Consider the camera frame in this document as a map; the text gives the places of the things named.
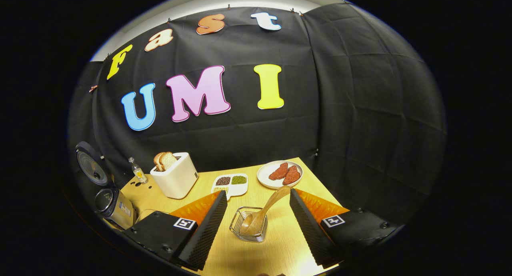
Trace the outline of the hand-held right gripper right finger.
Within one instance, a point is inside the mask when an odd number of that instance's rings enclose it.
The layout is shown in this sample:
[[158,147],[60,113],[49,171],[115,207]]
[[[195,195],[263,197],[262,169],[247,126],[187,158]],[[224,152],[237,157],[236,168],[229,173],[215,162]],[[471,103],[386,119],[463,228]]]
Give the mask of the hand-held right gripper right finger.
[[402,228],[367,210],[351,211],[300,189],[291,189],[290,207],[315,263],[324,268],[361,262]]

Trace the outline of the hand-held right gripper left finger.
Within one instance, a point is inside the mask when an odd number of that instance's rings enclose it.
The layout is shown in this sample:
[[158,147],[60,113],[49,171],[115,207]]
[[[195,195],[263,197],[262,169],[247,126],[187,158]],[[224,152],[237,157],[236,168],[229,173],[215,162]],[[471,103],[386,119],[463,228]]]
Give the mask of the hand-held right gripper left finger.
[[123,234],[161,261],[203,270],[226,208],[220,190],[170,214],[154,211]]

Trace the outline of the wire chopstick holder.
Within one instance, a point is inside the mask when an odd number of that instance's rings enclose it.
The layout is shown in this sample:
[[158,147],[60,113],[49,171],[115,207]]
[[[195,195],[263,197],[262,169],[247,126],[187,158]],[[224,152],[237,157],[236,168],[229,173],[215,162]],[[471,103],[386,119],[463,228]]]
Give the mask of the wire chopstick holder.
[[232,222],[230,224],[229,230],[240,240],[245,242],[254,242],[254,243],[261,243],[264,242],[266,238],[266,231],[268,226],[268,219],[267,216],[264,218],[264,223],[258,232],[258,234],[254,235],[247,235],[247,234],[241,234],[240,229],[242,227],[243,221],[247,218],[248,215],[252,213],[259,212],[262,208],[261,207],[252,207],[252,206],[242,206],[238,208],[235,212],[234,217],[232,218]]

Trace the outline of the wooden spoon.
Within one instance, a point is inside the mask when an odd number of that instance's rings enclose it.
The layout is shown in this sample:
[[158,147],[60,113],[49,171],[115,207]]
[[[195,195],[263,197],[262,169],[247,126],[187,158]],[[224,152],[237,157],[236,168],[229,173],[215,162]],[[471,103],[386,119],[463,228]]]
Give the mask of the wooden spoon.
[[263,228],[264,219],[267,214],[267,211],[280,199],[284,196],[289,195],[291,192],[290,186],[282,186],[277,189],[274,194],[268,199],[265,206],[258,212],[247,215],[244,221],[241,224],[240,230],[238,231],[241,235],[244,236],[253,236],[257,235]]

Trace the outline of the dark grey rice cooker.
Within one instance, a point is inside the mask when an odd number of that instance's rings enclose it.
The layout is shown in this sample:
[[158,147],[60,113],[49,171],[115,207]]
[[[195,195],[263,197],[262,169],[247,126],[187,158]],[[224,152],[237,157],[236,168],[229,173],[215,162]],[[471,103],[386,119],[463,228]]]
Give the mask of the dark grey rice cooker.
[[114,183],[114,175],[99,152],[82,141],[75,146],[75,153],[79,169],[76,182],[86,203],[115,228],[132,227],[136,210]]

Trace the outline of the white divided bean dish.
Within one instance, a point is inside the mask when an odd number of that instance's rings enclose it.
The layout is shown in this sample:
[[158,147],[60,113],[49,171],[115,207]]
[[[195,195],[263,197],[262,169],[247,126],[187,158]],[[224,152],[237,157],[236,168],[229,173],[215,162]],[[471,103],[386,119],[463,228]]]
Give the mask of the white divided bean dish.
[[248,191],[248,176],[245,173],[225,174],[213,181],[211,193],[225,191],[227,200],[241,196]]

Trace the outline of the red meat piece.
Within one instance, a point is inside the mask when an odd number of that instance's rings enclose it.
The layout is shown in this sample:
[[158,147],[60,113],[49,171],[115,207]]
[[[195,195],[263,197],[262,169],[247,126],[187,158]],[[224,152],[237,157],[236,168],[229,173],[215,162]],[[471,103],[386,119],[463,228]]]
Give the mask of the red meat piece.
[[297,182],[301,178],[301,174],[297,169],[297,166],[291,166],[283,180],[283,186],[290,185]]
[[281,163],[280,166],[268,176],[268,178],[270,180],[284,179],[287,176],[287,174],[288,174],[288,163],[284,162],[284,163]]

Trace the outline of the white toaster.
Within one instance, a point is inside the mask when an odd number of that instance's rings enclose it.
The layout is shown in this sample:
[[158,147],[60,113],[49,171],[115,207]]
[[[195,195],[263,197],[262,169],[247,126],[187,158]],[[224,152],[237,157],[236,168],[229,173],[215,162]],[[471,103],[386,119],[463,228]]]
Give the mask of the white toaster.
[[178,158],[170,169],[164,172],[154,167],[150,174],[163,194],[172,199],[183,199],[196,183],[199,174],[187,152],[174,153]]

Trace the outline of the round white plate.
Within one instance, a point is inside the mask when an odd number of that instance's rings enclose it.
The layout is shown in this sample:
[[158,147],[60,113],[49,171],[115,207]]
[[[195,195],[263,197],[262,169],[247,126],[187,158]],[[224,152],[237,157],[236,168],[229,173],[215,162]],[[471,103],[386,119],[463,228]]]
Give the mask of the round white plate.
[[300,182],[300,180],[302,179],[302,176],[304,175],[304,169],[302,168],[302,166],[300,164],[293,162],[293,161],[289,161],[289,160],[277,160],[277,161],[273,161],[273,162],[264,164],[262,167],[260,167],[260,169],[257,172],[258,181],[263,186],[270,188],[270,189],[278,189],[278,188],[284,186],[283,182],[284,182],[285,176],[281,179],[276,179],[276,180],[270,179],[270,175],[272,173],[274,173],[276,170],[278,170],[282,166],[282,164],[287,164],[287,169],[289,169],[291,167],[296,168],[296,170],[299,174],[298,179],[296,181],[294,181],[293,183],[287,184],[287,186],[293,187],[293,186],[297,185]]

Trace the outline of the small glass bottle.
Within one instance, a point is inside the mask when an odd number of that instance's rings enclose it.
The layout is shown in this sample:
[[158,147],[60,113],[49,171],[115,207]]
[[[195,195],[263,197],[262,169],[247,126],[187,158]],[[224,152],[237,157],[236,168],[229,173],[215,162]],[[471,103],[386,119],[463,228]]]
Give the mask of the small glass bottle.
[[132,169],[134,175],[136,176],[136,178],[138,179],[139,183],[141,183],[141,184],[147,183],[148,178],[142,171],[142,168],[135,162],[134,157],[131,156],[130,158],[128,158],[128,162],[130,163],[131,169]]

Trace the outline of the black backdrop cloth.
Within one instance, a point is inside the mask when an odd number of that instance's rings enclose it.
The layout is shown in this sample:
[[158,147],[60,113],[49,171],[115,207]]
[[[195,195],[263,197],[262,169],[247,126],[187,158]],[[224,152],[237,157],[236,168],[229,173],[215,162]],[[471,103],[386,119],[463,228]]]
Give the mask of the black backdrop cloth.
[[241,7],[162,23],[87,65],[66,140],[73,160],[92,145],[119,186],[130,156],[145,172],[164,151],[200,172],[299,157],[341,205],[404,225],[438,177],[446,114],[426,63],[365,10]]

